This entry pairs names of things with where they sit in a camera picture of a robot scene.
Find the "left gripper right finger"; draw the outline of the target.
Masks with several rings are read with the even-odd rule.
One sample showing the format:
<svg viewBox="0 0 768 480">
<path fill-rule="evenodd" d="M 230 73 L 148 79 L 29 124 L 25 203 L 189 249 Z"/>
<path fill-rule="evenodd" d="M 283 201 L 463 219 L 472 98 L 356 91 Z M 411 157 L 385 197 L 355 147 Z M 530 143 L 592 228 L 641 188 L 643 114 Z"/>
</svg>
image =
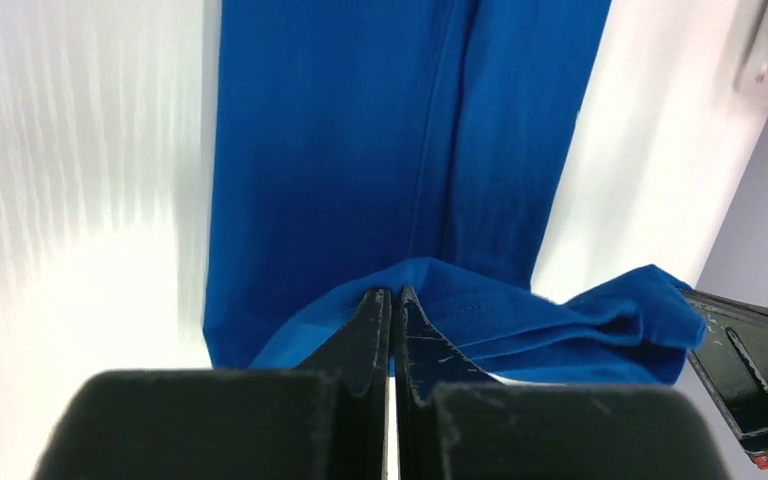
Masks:
<svg viewBox="0 0 768 480">
<path fill-rule="evenodd" d="M 650 385 L 507 385 L 405 287 L 393 321 L 404 479 L 724 479 L 703 419 Z"/>
</svg>

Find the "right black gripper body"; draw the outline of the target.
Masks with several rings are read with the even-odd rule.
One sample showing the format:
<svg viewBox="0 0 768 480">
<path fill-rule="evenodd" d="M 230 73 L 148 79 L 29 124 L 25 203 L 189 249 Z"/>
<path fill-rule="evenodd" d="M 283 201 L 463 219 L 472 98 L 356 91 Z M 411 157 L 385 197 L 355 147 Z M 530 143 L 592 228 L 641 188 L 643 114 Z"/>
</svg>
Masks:
<svg viewBox="0 0 768 480">
<path fill-rule="evenodd" d="M 690 364 L 747 457 L 768 472 L 768 307 L 682 295 L 708 328 Z"/>
</svg>

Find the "blue t shirt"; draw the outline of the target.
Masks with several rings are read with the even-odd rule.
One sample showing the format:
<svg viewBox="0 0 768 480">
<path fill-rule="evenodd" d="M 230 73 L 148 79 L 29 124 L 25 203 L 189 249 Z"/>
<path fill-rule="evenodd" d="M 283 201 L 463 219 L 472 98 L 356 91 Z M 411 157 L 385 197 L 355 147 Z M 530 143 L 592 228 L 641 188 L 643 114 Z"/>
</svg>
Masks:
<svg viewBox="0 0 768 480">
<path fill-rule="evenodd" d="M 706 325 L 654 265 L 555 304 L 530 281 L 606 1 L 226 1 L 203 333 L 291 368 L 411 286 L 485 371 L 673 384 Z"/>
</svg>

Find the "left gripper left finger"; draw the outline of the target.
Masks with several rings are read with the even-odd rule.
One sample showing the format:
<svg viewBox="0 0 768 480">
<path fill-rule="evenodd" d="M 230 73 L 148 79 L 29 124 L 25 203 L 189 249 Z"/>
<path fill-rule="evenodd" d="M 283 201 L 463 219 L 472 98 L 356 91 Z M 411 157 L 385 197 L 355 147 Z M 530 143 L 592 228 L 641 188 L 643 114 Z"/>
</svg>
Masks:
<svg viewBox="0 0 768 480">
<path fill-rule="evenodd" d="M 289 370 L 115 370 L 71 399 L 39 479 L 382 479 L 391 293 Z"/>
</svg>

